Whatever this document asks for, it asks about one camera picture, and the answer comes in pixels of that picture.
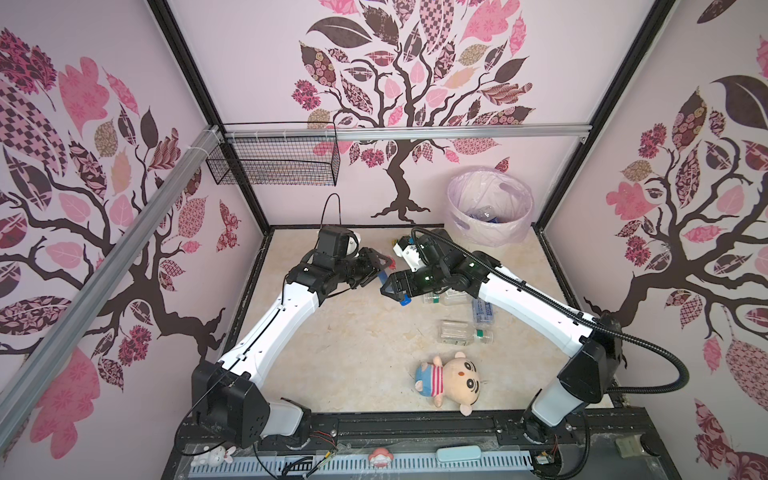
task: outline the blue object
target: blue object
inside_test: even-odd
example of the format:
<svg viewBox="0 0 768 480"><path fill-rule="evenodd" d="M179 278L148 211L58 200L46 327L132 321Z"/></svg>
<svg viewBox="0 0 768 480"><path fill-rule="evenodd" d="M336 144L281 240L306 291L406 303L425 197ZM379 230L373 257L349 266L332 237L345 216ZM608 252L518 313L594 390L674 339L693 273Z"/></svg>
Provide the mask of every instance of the blue object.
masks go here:
<svg viewBox="0 0 768 480"><path fill-rule="evenodd" d="M440 463L471 462L479 460L482 457L482 451L477 445L464 445L437 449L435 456Z"/></svg>

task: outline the wire basket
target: wire basket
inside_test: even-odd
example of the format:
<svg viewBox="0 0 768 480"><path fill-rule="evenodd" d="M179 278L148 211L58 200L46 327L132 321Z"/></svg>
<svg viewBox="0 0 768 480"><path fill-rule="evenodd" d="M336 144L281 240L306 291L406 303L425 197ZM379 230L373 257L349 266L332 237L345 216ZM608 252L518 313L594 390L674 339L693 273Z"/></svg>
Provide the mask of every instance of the wire basket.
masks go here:
<svg viewBox="0 0 768 480"><path fill-rule="evenodd" d="M208 168L217 184L333 185L339 177L339 142L332 122L259 122L304 124L306 129L237 131L212 151Z"/></svg>

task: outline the clear plastic bottle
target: clear plastic bottle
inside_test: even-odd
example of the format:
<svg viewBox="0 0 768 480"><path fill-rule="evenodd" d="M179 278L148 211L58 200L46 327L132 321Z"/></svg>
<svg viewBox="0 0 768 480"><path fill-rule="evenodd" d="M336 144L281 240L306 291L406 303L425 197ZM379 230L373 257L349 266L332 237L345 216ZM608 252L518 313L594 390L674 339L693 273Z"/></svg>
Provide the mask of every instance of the clear plastic bottle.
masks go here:
<svg viewBox="0 0 768 480"><path fill-rule="evenodd" d="M440 322L440 341L451 345L469 345L477 339L481 343L493 343L493 332L479 329L467 322L443 320Z"/></svg>

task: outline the floor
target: floor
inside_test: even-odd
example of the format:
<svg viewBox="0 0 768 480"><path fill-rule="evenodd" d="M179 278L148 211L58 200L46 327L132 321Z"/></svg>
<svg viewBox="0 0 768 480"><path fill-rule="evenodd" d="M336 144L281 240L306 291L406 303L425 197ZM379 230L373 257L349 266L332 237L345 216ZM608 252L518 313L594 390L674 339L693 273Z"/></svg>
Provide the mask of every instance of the floor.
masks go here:
<svg viewBox="0 0 768 480"><path fill-rule="evenodd" d="M392 241L410 230L366 228L359 233L361 246L393 256ZM563 300L533 231L522 243L499 248L476 246L455 231L449 233L465 248L485 251L523 280ZM280 294L283 276L313 248L316 238L317 230L275 232L240 338ZM397 270L407 268L397 260ZM495 309L492 344L446 345L438 341L439 321L471 320L470 305L424 304L416 298L400 306L382 296L380 286L374 280L363 289L326 300L277 358L262 388L264 396L286 397L314 412L434 410L431 399L413 389L415 369L435 355L447 361L461 350L477 365L482 380L475 409L525 409L567 360L541 334L500 309ZM595 406L611 403L605 396ZM446 401L442 408L458 405Z"/></svg>

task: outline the black cable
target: black cable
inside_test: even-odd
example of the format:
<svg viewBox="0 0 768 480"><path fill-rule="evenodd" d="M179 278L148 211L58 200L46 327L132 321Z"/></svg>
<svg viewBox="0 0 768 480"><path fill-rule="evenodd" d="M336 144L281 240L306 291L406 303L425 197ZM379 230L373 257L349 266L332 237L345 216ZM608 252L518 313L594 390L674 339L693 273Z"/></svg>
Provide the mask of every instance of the black cable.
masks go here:
<svg viewBox="0 0 768 480"><path fill-rule="evenodd" d="M637 394L669 393L669 392L674 392L676 390L682 389L683 387L685 387L686 384L688 384L688 380L690 379L688 368L685 366L683 361L678 359L672 352L669 352L668 350L663 349L660 346L655 345L651 342L648 342L641 338L637 338L636 336L632 336L623 332L616 332L611 329L605 328L602 325L598 325L597 323L592 322L590 320L583 319L580 315L578 315L577 313L574 313L573 310L567 308L566 306L561 305L557 301L554 301L553 299L549 298L549 296L531 288L525 282L521 282L521 281L515 280L510 276L504 275L503 273L499 272L492 266L485 263L484 260L476 257L474 254L469 252L464 247L461 247L456 243L453 243L451 240L448 240L447 238L440 237L438 234L433 233L429 230L423 229L421 227L412 228L411 238L413 239L413 243L416 243L416 238L415 238L416 232L423 233L429 237L434 238L435 240L439 240L444 244L455 248L459 252L463 253L466 257L473 259L475 262L477 262L478 264L486 268L493 275L496 275L498 278L512 285L515 289L524 291L527 294L532 295L536 299L551 306L558 312L566 315L568 318L572 319L574 322L584 326L588 326L593 330L605 333L606 335L612 336L614 338L622 339L629 343L634 343L635 345L641 346L646 350L650 350L651 352L656 353L657 355L665 358L677 369L677 374L678 374L677 380L675 380L672 383L668 383L666 385L660 385L660 386L608 387L606 389L606 393L637 393Z"/></svg>
<svg viewBox="0 0 768 480"><path fill-rule="evenodd" d="M584 466L587 464L587 458L589 458L590 432L589 423L587 422L587 413L584 410L581 410L581 417L584 419L584 451L581 453L581 460L579 460L579 463L573 468L573 470L561 475L546 475L542 472L533 472L534 475L541 478L542 480L568 480L580 474L581 471L584 470Z"/></svg>

